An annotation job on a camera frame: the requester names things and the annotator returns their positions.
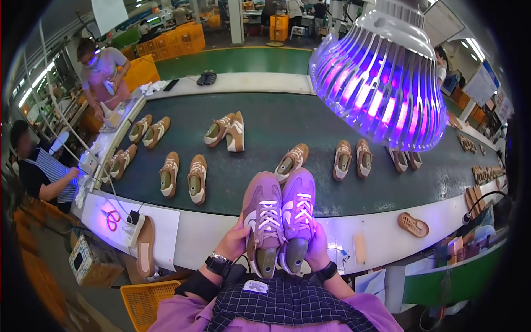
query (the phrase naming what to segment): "black wrist strap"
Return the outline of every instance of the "black wrist strap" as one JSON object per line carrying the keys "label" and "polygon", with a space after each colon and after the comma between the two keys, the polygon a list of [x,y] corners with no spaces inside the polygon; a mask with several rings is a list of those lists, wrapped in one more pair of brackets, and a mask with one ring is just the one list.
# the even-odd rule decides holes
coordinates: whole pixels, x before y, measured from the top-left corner
{"label": "black wrist strap", "polygon": [[181,286],[175,288],[175,295],[186,296],[185,292],[189,292],[210,302],[218,295],[219,289],[201,272],[195,271]]}

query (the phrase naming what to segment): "black hair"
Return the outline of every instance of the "black hair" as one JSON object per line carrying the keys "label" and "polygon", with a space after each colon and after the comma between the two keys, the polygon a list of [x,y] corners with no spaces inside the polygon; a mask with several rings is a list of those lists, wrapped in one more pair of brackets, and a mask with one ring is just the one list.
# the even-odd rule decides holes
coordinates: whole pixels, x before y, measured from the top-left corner
{"label": "black hair", "polygon": [[9,132],[9,140],[11,141],[11,146],[13,149],[19,147],[19,138],[28,131],[28,124],[24,120],[16,120],[11,127],[11,132]]}
{"label": "black hair", "polygon": [[448,70],[448,57],[446,57],[446,52],[444,51],[442,46],[435,47],[435,52],[439,53],[439,56],[446,61],[446,70]]}
{"label": "black hair", "polygon": [[81,59],[85,54],[94,54],[96,43],[89,38],[82,38],[78,45],[77,55]]}

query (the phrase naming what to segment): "label patch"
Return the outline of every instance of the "label patch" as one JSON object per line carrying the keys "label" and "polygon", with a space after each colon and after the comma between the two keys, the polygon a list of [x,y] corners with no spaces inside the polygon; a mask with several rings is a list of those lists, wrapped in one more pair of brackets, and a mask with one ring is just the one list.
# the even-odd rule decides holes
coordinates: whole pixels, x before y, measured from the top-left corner
{"label": "label patch", "polygon": [[268,288],[267,284],[264,284],[262,282],[257,282],[254,280],[249,280],[243,286],[244,291],[262,293],[262,294],[267,294],[267,288]]}

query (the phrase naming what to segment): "conveyor belt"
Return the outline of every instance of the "conveyor belt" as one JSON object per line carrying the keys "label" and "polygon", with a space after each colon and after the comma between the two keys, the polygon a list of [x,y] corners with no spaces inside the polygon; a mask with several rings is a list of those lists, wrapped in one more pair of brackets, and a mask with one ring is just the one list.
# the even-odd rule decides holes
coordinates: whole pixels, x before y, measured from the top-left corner
{"label": "conveyor belt", "polygon": [[[209,149],[203,135],[212,123],[230,112],[240,110],[245,122],[245,148],[231,153],[225,141]],[[487,155],[463,152],[456,130],[447,127],[441,142],[421,153],[424,164],[411,167],[399,175],[383,146],[370,145],[372,170],[367,179],[356,174],[355,155],[343,182],[332,179],[337,143],[346,139],[354,149],[362,138],[316,96],[284,93],[226,93],[174,97],[147,102],[136,121],[152,114],[153,122],[164,116],[171,118],[168,132],[152,149],[140,142],[135,158],[122,178],[115,181],[116,193],[125,198],[211,214],[239,215],[249,181],[260,171],[275,170],[282,156],[298,143],[310,149],[304,167],[316,182],[315,217],[336,217],[384,212],[420,206],[455,197],[474,185],[471,167],[496,166],[494,150],[485,147]],[[130,145],[126,136],[121,149]],[[170,151],[179,154],[181,167],[177,192],[172,199],[160,193],[159,170]],[[194,155],[207,160],[207,199],[196,206],[188,194],[186,175]]]}

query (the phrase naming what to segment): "hand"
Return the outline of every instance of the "hand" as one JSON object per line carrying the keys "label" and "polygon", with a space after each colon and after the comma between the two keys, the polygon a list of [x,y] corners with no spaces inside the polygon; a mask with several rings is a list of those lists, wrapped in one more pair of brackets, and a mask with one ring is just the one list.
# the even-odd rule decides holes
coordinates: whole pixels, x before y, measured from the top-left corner
{"label": "hand", "polygon": [[231,261],[236,260],[245,253],[245,237],[250,231],[250,226],[243,227],[243,214],[240,214],[236,225],[229,229],[214,251]]}
{"label": "hand", "polygon": [[103,114],[103,110],[101,109],[101,107],[98,104],[95,104],[92,109],[94,109],[94,117],[96,118],[96,120],[103,121],[105,115]]}
{"label": "hand", "polygon": [[76,178],[78,175],[79,175],[79,169],[77,167],[70,168],[70,170],[68,170],[68,174],[66,174],[66,176],[68,176],[70,180],[72,180],[73,178]]}
{"label": "hand", "polygon": [[308,251],[306,252],[306,261],[312,272],[317,272],[324,269],[328,263],[330,263],[330,257],[328,257],[328,242],[327,235],[324,233],[323,226],[313,219],[315,225],[315,234],[308,244]]}
{"label": "hand", "polygon": [[109,82],[113,82],[114,83],[114,92],[116,92],[116,90],[118,90],[118,85],[120,85],[120,82],[122,81],[122,76],[121,75],[118,75],[117,77],[113,77],[111,79],[109,79]]}

